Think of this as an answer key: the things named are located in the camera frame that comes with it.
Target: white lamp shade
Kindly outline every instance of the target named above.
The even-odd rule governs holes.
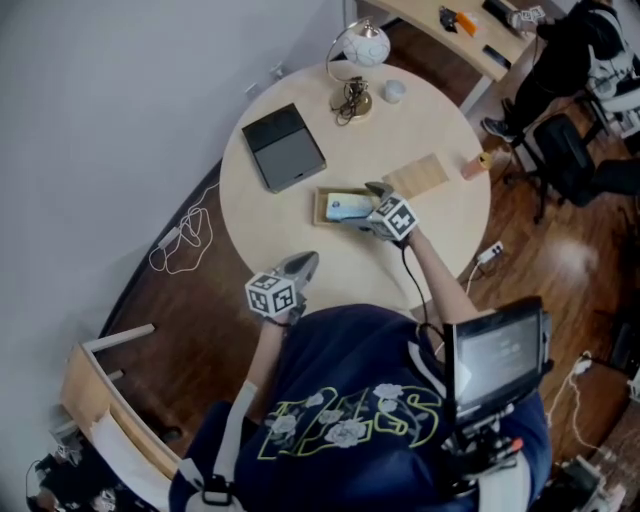
[[[382,30],[374,37],[364,37],[348,31],[342,45],[342,51],[350,62],[366,68],[382,64],[391,50],[389,38]]]

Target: gray tablet case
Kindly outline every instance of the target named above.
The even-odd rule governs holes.
[[[327,167],[293,103],[244,127],[242,132],[272,192],[280,192]]]

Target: lamp base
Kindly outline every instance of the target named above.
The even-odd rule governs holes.
[[[329,104],[331,106],[331,110],[338,113],[341,119],[345,120],[353,120],[353,119],[361,119],[365,117],[369,112],[371,112],[371,107],[373,107],[373,98],[371,94],[367,91],[360,93],[355,105],[354,111],[350,111],[350,109],[345,109],[343,115],[340,110],[346,105],[347,98],[345,98],[344,87],[340,87],[336,89],[335,92],[331,95],[331,99],[329,100]]]

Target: round wooden table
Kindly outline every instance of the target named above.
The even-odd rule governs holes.
[[[336,82],[322,65],[293,73],[267,89],[238,121],[222,161],[222,214],[236,250],[254,271],[264,271],[292,254],[315,250],[320,266],[305,291],[307,311],[368,303],[407,312],[421,304],[400,251],[372,235],[346,226],[313,225],[317,187],[364,187],[400,167],[435,153],[449,181],[410,200],[420,227],[455,276],[478,249],[489,218],[488,173],[465,181],[462,166],[482,147],[458,108],[438,89],[401,69],[382,65],[355,68],[332,64],[339,76],[363,75],[369,81],[373,110],[345,127],[336,124],[329,98]],[[407,93],[399,104],[382,98],[387,80],[402,81]],[[242,128],[289,103],[295,103],[323,152],[327,168],[274,194],[267,190],[248,150]],[[429,290],[413,253],[407,261]]]

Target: small bottle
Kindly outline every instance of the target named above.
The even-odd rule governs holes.
[[[493,162],[493,156],[489,153],[480,153],[477,157],[471,160],[467,165],[462,168],[462,177],[465,180],[472,180],[484,171],[491,169],[491,163]]]

